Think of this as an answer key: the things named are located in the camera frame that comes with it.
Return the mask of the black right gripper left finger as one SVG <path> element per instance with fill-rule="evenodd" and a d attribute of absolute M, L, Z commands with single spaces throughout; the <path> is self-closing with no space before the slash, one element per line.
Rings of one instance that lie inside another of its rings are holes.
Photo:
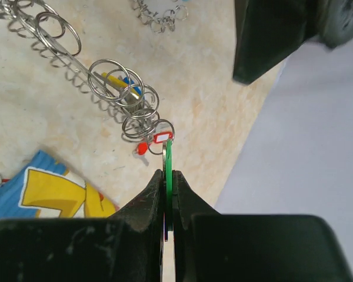
<path fill-rule="evenodd" d="M 164 175 L 103 219 L 0 220 L 0 281 L 161 281 Z"/>

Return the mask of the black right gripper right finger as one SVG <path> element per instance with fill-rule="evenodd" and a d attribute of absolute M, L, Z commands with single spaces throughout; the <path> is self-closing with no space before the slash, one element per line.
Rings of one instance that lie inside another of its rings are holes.
<path fill-rule="evenodd" d="M 221 214 L 173 172 L 176 281 L 353 281 L 333 229 L 308 214 Z"/>

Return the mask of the green key tag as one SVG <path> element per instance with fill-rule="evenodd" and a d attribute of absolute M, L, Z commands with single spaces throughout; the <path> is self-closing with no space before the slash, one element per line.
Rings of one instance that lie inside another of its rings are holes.
<path fill-rule="evenodd" d="M 172 219 L 172 142 L 168 139 L 163 143 L 163 171 L 166 196 L 165 230 L 173 231 Z"/>

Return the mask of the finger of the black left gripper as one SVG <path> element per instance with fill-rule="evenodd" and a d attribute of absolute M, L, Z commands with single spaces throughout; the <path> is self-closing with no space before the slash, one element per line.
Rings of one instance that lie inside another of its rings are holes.
<path fill-rule="evenodd" d="M 304 42 L 330 49 L 353 39 L 353 1 L 235 1 L 236 50 L 232 77 L 256 81 Z"/>

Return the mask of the steel key ring disc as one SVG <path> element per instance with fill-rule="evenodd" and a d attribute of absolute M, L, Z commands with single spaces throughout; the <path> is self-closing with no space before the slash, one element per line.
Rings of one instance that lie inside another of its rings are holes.
<path fill-rule="evenodd" d="M 133 70 L 113 59 L 98 59 L 89 67 L 78 60 L 82 51 L 82 41 L 72 25 L 60 16 L 45 1 L 0 1 L 0 16 L 9 19 L 8 29 L 18 36 L 34 39 L 33 50 L 50 60 L 56 68 L 66 68 L 66 77 L 81 92 L 91 93 L 98 102 L 106 104 L 108 110 L 119 115 L 123 140 L 134 143 L 147 142 L 152 149 L 154 135 L 172 132 L 173 144 L 175 129 L 173 124 L 162 119 L 158 113 L 160 98 L 157 91 L 146 84 Z M 121 88 L 112 87 L 101 76 L 106 72 L 122 80 L 128 78 L 140 85 L 144 101 L 138 106 L 127 108 L 120 96 Z"/>

